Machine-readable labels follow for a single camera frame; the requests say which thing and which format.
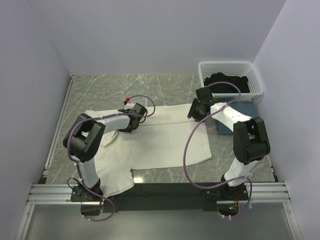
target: laundry basket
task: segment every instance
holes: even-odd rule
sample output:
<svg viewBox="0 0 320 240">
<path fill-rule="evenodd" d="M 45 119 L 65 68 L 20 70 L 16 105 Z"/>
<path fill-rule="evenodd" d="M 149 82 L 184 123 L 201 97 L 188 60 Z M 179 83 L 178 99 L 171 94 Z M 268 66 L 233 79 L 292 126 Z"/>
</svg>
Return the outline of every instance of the laundry basket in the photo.
<svg viewBox="0 0 320 240">
<path fill-rule="evenodd" d="M 198 65 L 201 87 L 204 87 L 204 80 L 212 74 L 223 73 L 227 76 L 246 76 L 248 78 L 249 93 L 242 93 L 239 100 L 251 100 L 253 97 L 261 95 L 263 84 L 260 74 L 254 65 L 248 61 L 202 61 Z M 237 93 L 214 93 L 215 98 L 226 100 L 234 99 Z"/>
</svg>

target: marble tabletop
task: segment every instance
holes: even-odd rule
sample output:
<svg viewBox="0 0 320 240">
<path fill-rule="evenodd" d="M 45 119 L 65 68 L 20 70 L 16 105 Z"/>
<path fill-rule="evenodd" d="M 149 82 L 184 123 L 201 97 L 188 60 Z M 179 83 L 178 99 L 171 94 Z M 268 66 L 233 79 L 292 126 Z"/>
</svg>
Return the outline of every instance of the marble tabletop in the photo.
<svg viewBox="0 0 320 240">
<path fill-rule="evenodd" d="M 57 144 L 54 149 L 47 184 L 66 184 L 70 177 L 77 178 L 76 168 L 67 157 L 62 141 L 77 116 L 86 110 L 114 110 L 123 108 L 125 98 L 143 94 L 151 97 L 157 106 L 191 103 L 200 88 L 198 75 L 76 75 L 62 117 Z M 137 97 L 146 107 L 151 103 Z M 233 136 L 218 135 L 217 121 L 205 122 L 212 158 L 187 167 L 195 182 L 220 182 L 234 160 Z M 188 182 L 182 167 L 131 170 L 136 183 L 185 183 Z M 274 182 L 269 157 L 252 169 L 252 181 Z"/>
</svg>

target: white wall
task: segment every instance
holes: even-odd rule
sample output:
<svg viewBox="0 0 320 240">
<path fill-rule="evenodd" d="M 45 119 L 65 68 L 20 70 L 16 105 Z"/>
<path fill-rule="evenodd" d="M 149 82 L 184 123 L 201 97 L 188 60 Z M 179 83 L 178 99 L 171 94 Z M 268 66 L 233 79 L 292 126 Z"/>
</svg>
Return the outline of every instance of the white wall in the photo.
<svg viewBox="0 0 320 240">
<path fill-rule="evenodd" d="M 305 240 L 320 239 L 320 1 L 287 0 L 254 63 L 271 161 Z"/>
<path fill-rule="evenodd" d="M 285 0 L 29 2 L 69 74 L 186 74 L 252 62 Z"/>
<path fill-rule="evenodd" d="M 69 76 L 27 0 L 0 1 L 0 238 L 15 237 Z"/>
</svg>

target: black cloth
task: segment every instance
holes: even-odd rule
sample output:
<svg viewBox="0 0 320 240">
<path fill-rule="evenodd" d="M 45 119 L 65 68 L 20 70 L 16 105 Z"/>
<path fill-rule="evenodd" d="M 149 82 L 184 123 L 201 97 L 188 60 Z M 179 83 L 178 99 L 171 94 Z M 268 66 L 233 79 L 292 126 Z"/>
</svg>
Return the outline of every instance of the black cloth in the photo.
<svg viewBox="0 0 320 240">
<path fill-rule="evenodd" d="M 228 82 L 236 85 L 241 93 L 250 93 L 246 76 L 226 76 L 222 72 L 218 72 L 212 74 L 211 77 L 207 77 L 204 80 L 204 85 L 208 86 L 216 82 Z M 234 94 L 238 92 L 233 86 L 223 83 L 211 86 L 210 91 L 213 94 Z"/>
</svg>

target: white towel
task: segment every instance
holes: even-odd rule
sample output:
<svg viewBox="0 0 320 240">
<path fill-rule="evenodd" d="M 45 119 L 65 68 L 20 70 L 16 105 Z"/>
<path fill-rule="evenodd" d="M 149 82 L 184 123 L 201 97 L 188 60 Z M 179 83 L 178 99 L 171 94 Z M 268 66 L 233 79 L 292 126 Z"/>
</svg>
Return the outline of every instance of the white towel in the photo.
<svg viewBox="0 0 320 240">
<path fill-rule="evenodd" d="M 181 167 L 187 139 L 196 122 L 188 119 L 190 104 L 157 106 L 155 114 L 131 133 L 109 132 L 103 135 L 94 157 L 96 172 L 105 197 L 120 194 L 134 185 L 131 169 Z M 153 107 L 147 107 L 149 113 Z M 91 111 L 92 117 L 105 116 L 116 110 Z M 212 157 L 206 126 L 194 133 L 186 163 L 193 165 Z"/>
</svg>

